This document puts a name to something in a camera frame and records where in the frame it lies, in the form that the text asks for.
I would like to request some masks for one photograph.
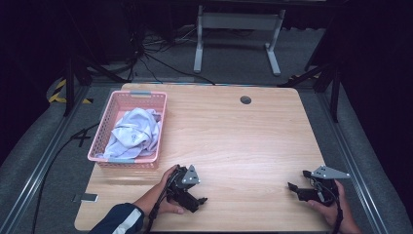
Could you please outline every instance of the background desk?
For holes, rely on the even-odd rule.
[[[323,164],[297,92],[230,86],[139,85],[123,90],[168,92],[160,167],[156,171],[94,166],[75,226],[94,227],[118,203],[133,202],[174,164],[194,164],[201,183],[194,197],[208,197],[194,214],[163,214],[153,231],[322,231],[323,218],[287,188],[308,187],[303,170]],[[248,96],[251,104],[242,104]]]

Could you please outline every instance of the white cloth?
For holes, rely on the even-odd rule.
[[[109,142],[100,158],[131,159],[155,152],[162,121],[154,109],[136,108],[128,111],[112,130]]]

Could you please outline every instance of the pink basket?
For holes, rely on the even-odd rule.
[[[161,114],[161,125],[158,145],[156,151],[149,156],[138,156],[134,159],[104,159],[96,158],[95,155],[103,153],[109,142],[111,132],[116,122],[120,120],[125,112],[135,108],[155,109]],[[142,168],[157,169],[158,154],[161,147],[162,131],[167,108],[167,94],[163,92],[149,91],[115,91],[110,96],[103,113],[101,122],[94,136],[88,159],[97,162],[103,168]]]

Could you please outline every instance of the light purple cloth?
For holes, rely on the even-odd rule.
[[[125,113],[99,158],[131,159],[151,155],[156,151],[162,121],[154,109],[136,108]]]

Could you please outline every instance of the dark blue sleeve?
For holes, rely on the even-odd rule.
[[[119,204],[114,206],[89,233],[134,234],[142,228],[144,218],[145,214],[139,207],[131,203]]]

